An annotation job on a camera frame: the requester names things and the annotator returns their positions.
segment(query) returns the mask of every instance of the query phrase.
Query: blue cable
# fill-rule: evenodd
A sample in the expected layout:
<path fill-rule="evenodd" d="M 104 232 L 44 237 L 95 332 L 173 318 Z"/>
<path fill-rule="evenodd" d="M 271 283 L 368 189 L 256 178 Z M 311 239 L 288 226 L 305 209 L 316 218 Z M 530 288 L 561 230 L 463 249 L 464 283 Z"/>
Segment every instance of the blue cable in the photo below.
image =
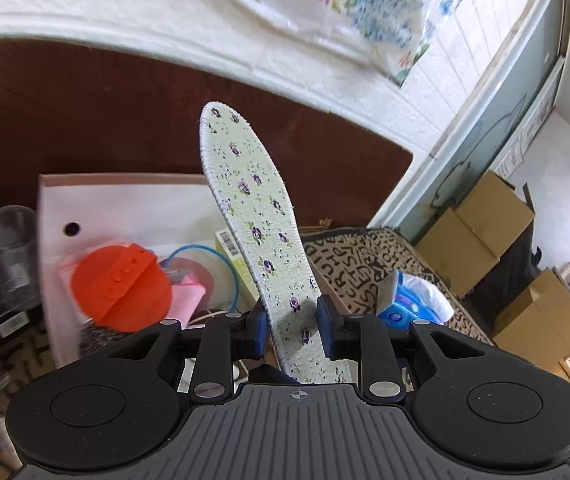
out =
<path fill-rule="evenodd" d="M 214 250 L 211 247 L 207 247 L 207 245 L 187 244 L 187 245 L 184 245 L 183 247 L 179 247 L 177 250 L 172 252 L 172 254 L 170 254 L 168 257 L 166 257 L 166 259 L 164 259 L 161 262 L 161 267 L 163 267 L 164 269 L 167 269 L 167 264 L 169 264 L 169 262 L 172 260 L 172 258 L 174 258 L 181 251 L 185 251 L 188 249 L 201 249 L 203 251 L 208 251 L 212 254 L 216 254 L 221 260 L 223 260 L 223 262 L 225 262 L 226 266 L 229 267 L 229 271 L 232 273 L 232 277 L 234 278 L 234 289 L 235 289 L 235 291 L 234 291 L 234 301 L 232 302 L 232 306 L 229 308 L 228 312 L 234 312 L 236 310 L 236 308 L 238 307 L 238 297 L 240 295 L 240 287 L 238 285 L 238 275 L 236 274 L 236 269 L 234 268 L 234 266 L 230 263 L 230 261 L 227 259 L 227 257 L 224 254 L 219 253 L 219 251 Z"/>

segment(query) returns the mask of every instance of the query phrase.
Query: shoe insole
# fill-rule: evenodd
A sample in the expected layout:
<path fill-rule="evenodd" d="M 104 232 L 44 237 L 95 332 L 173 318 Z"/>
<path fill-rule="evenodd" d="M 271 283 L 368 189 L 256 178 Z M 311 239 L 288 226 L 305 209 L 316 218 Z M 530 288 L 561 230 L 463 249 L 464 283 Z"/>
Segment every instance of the shoe insole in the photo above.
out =
<path fill-rule="evenodd" d="M 221 103 L 203 108 L 200 136 L 203 172 L 267 310 L 282 370 L 301 383 L 351 381 L 347 362 L 323 353 L 320 291 L 267 150 L 247 121 Z"/>

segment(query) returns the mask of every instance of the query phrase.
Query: round hole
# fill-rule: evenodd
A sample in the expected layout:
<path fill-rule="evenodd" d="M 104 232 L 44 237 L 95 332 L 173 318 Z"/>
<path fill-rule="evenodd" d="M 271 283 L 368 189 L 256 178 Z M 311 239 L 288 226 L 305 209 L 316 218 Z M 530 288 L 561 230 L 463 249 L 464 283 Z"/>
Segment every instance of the round hole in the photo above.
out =
<path fill-rule="evenodd" d="M 63 234 L 65 236 L 76 236 L 79 232 L 81 232 L 81 226 L 76 222 L 70 222 L 63 227 Z"/>

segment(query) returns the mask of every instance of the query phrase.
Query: orange lid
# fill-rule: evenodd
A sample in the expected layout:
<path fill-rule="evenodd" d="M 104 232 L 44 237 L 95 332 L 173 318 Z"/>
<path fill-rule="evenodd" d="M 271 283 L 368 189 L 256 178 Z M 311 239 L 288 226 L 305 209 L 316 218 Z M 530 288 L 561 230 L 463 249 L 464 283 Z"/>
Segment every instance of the orange lid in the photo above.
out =
<path fill-rule="evenodd" d="M 136 244 L 107 246 L 76 266 L 72 294 L 96 324 L 136 332 L 165 318 L 172 285 L 154 253 Z"/>

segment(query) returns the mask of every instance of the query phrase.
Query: brown cardboard box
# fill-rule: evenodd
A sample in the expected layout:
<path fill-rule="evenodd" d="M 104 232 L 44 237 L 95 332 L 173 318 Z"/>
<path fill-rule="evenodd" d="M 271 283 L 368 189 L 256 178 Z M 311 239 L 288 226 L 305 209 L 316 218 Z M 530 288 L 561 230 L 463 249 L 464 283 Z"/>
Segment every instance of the brown cardboard box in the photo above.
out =
<path fill-rule="evenodd" d="M 464 296 L 500 260 L 534 218 L 511 187 L 488 171 L 460 207 L 449 209 L 416 250 L 458 296 Z"/>
<path fill-rule="evenodd" d="M 560 363 L 556 363 L 554 367 L 549 371 L 570 383 L 570 377 L 567 375 L 567 372 L 564 370 L 564 368 L 562 368 Z"/>
<path fill-rule="evenodd" d="M 456 214 L 497 258 L 534 219 L 534 212 L 492 171 L 482 176 Z"/>
<path fill-rule="evenodd" d="M 321 274 L 321 271 L 318 270 L 318 267 L 314 265 L 309 256 L 307 257 L 307 261 L 309 263 L 309 267 L 312 269 L 312 274 L 316 280 L 316 285 L 318 285 L 318 290 L 320 290 L 322 294 L 327 294 L 332 299 L 336 310 L 338 310 L 340 314 L 351 314 L 350 309 L 347 308 L 347 305 L 345 305 L 341 297 L 338 295 L 338 292 L 332 288 L 332 285 L 330 285 Z"/>
<path fill-rule="evenodd" d="M 548 371 L 570 354 L 570 293 L 551 269 L 498 316 L 494 342 Z"/>
<path fill-rule="evenodd" d="M 498 263 L 452 209 L 436 221 L 416 250 L 459 296 L 468 293 Z"/>

